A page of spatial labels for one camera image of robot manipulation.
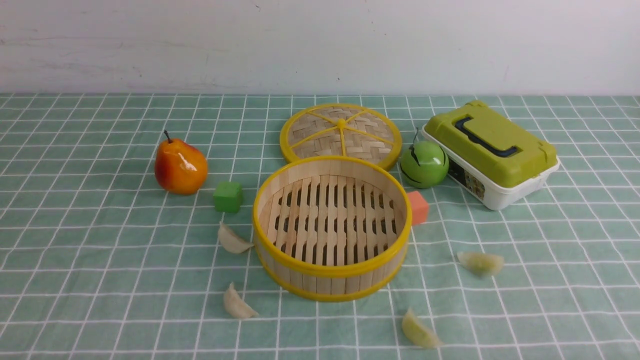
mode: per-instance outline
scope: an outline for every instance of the steamer basket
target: steamer basket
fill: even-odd
[[[367,161],[318,156],[290,163],[261,186],[253,241],[267,273],[291,293],[345,301],[399,271],[411,229],[402,186]]]

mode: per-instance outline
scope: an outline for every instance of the orange cube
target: orange cube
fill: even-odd
[[[412,225],[426,222],[429,215],[429,203],[427,200],[424,200],[418,191],[407,193],[407,196],[409,197],[409,202],[411,202]]]

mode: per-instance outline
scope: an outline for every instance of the green cube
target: green cube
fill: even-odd
[[[218,184],[213,193],[213,203],[216,211],[222,213],[237,213],[242,205],[242,186],[233,181],[224,181]]]

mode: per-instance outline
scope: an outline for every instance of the green toy ball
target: green toy ball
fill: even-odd
[[[400,172],[414,188],[436,186],[444,180],[448,171],[449,157],[435,142],[413,143],[400,158]]]

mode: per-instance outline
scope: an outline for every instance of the white plastic container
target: white plastic container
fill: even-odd
[[[425,131],[424,126],[421,127],[420,132],[426,140],[440,145],[449,156],[449,177],[466,188],[490,210],[502,210],[530,193],[539,190],[547,182],[549,175],[560,166],[560,161],[558,160],[553,167],[546,169],[537,177],[527,179],[512,188],[504,188],[494,183],[462,157],[430,136]]]

